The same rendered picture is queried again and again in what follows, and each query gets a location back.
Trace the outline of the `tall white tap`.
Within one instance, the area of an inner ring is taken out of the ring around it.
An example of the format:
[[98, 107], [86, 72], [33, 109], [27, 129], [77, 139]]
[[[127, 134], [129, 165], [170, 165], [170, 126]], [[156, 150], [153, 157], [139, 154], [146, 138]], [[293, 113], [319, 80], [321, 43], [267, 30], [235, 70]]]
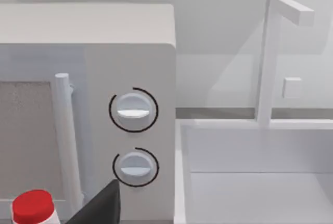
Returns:
[[266, 0], [255, 107], [256, 122], [264, 129], [271, 122], [282, 18], [299, 27], [311, 27], [315, 10], [294, 0]]

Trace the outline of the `white microwave knob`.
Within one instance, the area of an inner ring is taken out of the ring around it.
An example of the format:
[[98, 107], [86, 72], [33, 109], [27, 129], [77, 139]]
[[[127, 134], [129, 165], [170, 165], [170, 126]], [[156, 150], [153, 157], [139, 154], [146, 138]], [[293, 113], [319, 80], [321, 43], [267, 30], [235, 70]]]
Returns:
[[118, 169], [125, 182], [141, 184], [149, 180], [154, 165], [148, 155], [141, 152], [130, 152], [120, 158]]
[[140, 93], [128, 93], [116, 100], [116, 114], [120, 124], [126, 129], [142, 129], [150, 122], [152, 105]]

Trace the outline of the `pale microwave oven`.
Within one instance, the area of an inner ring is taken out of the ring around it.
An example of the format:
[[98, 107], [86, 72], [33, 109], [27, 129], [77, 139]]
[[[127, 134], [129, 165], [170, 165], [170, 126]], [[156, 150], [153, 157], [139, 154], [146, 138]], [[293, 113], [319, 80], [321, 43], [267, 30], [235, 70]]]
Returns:
[[[172, 223], [175, 215], [176, 38], [170, 4], [0, 3], [0, 222], [20, 193], [45, 189], [68, 220], [55, 75], [69, 74], [83, 205], [111, 180], [124, 223]], [[124, 128], [116, 100], [146, 96], [149, 124]], [[122, 179], [119, 160], [148, 155], [148, 181]]]

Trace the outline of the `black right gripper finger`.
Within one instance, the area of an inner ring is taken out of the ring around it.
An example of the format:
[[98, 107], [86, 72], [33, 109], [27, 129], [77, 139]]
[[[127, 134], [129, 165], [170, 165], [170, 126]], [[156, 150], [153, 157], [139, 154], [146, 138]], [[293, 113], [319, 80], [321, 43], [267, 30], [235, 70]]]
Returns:
[[120, 185], [109, 182], [65, 224], [120, 224]]

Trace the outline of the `white sink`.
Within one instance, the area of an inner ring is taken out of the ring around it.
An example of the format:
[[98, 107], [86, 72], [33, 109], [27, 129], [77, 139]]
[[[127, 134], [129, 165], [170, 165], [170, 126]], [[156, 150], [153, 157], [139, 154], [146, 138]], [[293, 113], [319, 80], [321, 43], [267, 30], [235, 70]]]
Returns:
[[177, 224], [333, 224], [333, 121], [177, 120]]

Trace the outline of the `white bottle with red cap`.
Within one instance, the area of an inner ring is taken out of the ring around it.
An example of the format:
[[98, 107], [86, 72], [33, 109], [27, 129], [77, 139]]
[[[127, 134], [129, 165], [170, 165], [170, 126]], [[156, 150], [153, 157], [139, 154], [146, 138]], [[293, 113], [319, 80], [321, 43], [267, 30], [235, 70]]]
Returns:
[[10, 210], [12, 224], [61, 224], [52, 195], [44, 189], [18, 195]]

